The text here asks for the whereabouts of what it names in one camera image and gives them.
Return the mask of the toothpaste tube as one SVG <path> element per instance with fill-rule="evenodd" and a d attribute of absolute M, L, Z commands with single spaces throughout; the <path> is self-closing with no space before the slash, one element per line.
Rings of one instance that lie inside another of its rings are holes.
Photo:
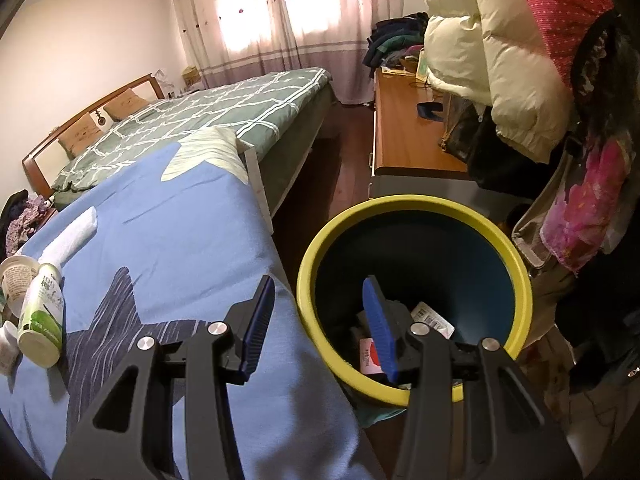
<path fill-rule="evenodd" d="M 454 326 L 423 301 L 411 311 L 411 316 L 414 322 L 430 326 L 446 339 L 450 339 L 454 334 Z"/>

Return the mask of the pink milk carton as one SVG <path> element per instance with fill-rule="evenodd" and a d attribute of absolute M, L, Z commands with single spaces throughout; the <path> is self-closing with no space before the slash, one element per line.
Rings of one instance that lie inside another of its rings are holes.
<path fill-rule="evenodd" d="M 361 338 L 358 341 L 359 371 L 363 375 L 373 376 L 383 374 L 378 352 L 371 337 Z"/>

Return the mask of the green label drink bottle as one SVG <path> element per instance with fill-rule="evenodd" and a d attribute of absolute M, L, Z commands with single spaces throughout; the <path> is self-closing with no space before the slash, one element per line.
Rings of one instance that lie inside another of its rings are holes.
<path fill-rule="evenodd" d="M 61 356 L 64 298 L 56 266 L 43 263 L 26 290 L 18 321 L 17 344 L 24 357 L 51 368 Z"/>

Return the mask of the white pill bottle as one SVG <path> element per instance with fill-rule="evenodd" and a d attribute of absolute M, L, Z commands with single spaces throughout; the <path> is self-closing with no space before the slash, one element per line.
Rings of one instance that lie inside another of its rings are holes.
<path fill-rule="evenodd" d="M 17 328 L 11 321 L 4 321 L 0 328 L 0 373 L 10 376 L 20 355 L 17 344 Z"/>

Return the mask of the white yogurt cup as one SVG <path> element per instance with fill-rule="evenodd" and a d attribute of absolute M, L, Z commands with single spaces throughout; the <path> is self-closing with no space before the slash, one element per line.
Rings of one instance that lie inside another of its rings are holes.
<path fill-rule="evenodd" d="M 19 318 L 30 283 L 38 274 L 40 264 L 29 256 L 14 255 L 1 263 L 1 289 L 6 305 Z"/>

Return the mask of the yellow-rimmed dark trash bin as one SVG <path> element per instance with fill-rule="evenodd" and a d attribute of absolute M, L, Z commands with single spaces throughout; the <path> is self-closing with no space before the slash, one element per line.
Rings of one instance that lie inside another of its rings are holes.
<path fill-rule="evenodd" d="M 401 194 L 358 204 L 314 237 L 297 275 L 299 316 L 349 400 L 405 408 L 409 393 L 360 373 L 352 332 L 365 278 L 414 309 L 424 302 L 454 326 L 455 341 L 500 341 L 516 358 L 532 325 L 526 266 L 494 222 L 434 196 Z"/>

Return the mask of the pink floral garment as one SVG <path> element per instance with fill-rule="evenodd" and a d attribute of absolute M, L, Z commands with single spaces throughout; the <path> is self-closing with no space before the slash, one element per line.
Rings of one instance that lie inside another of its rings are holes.
<path fill-rule="evenodd" d="M 566 141 L 554 174 L 518 220 L 512 240 L 536 270 L 556 261 L 576 273 L 625 234 L 639 195 L 636 151 L 627 131 L 582 145 Z"/>

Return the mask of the brown pillow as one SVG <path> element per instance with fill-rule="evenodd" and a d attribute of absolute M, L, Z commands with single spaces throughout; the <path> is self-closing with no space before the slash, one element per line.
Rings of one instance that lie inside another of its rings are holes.
<path fill-rule="evenodd" d="M 62 146 L 69 159 L 80 155 L 86 148 L 103 136 L 102 129 L 89 114 L 83 114 L 77 122 L 70 125 L 58 137 L 58 144 Z"/>
<path fill-rule="evenodd" d="M 138 96 L 134 90 L 126 89 L 103 105 L 104 112 L 113 122 L 121 122 L 130 115 L 143 110 L 149 102 Z"/>

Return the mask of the right brown pillow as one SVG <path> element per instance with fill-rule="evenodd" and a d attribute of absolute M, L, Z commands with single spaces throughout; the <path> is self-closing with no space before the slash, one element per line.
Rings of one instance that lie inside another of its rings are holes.
<path fill-rule="evenodd" d="M 113 122 L 121 122 L 130 115 L 143 110 L 149 102 L 138 96 L 134 90 L 126 89 L 103 105 L 104 112 Z"/>

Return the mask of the woven basket by bed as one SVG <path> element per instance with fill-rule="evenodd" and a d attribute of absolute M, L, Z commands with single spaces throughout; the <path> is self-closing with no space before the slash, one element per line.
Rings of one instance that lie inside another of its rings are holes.
<path fill-rule="evenodd" d="M 181 77 L 186 87 L 192 87 L 202 79 L 200 71 L 195 66 L 186 66 L 181 73 Z"/>

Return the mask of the wooden desk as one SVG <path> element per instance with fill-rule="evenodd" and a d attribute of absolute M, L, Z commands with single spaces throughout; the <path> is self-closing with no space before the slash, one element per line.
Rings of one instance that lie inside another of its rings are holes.
<path fill-rule="evenodd" d="M 444 124 L 419 116 L 418 105 L 434 99 L 432 89 L 412 77 L 375 73 L 371 197 L 447 197 L 471 183 L 465 164 L 439 146 Z"/>

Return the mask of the pink white curtains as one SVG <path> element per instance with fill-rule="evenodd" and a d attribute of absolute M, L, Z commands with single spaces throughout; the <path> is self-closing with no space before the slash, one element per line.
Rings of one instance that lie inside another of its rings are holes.
<path fill-rule="evenodd" d="M 171 0 L 186 62 L 215 88 L 282 70 L 322 67 L 345 105 L 373 98 L 363 63 L 373 27 L 424 0 Z"/>

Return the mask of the cream puffer jacket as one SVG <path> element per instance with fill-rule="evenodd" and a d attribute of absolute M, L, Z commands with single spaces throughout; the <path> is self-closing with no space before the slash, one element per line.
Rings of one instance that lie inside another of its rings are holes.
<path fill-rule="evenodd" d="M 491 109 L 498 137 L 545 164 L 570 120 L 562 83 L 526 0 L 425 0 L 426 79 Z"/>

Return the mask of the dark clothes pile on desk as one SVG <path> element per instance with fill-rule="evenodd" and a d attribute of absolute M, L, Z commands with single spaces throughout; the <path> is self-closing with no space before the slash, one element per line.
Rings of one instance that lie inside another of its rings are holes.
<path fill-rule="evenodd" d="M 393 67 L 403 55 L 420 51 L 429 18 L 425 12 L 416 12 L 377 22 L 367 38 L 367 51 L 362 59 L 370 76 L 382 66 Z"/>

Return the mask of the small green picture frame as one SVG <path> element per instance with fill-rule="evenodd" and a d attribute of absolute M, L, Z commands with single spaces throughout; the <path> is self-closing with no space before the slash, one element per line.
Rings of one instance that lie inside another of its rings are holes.
<path fill-rule="evenodd" d="M 425 84 L 427 82 L 428 65 L 425 50 L 422 49 L 419 53 L 418 65 L 416 66 L 416 81 Z"/>

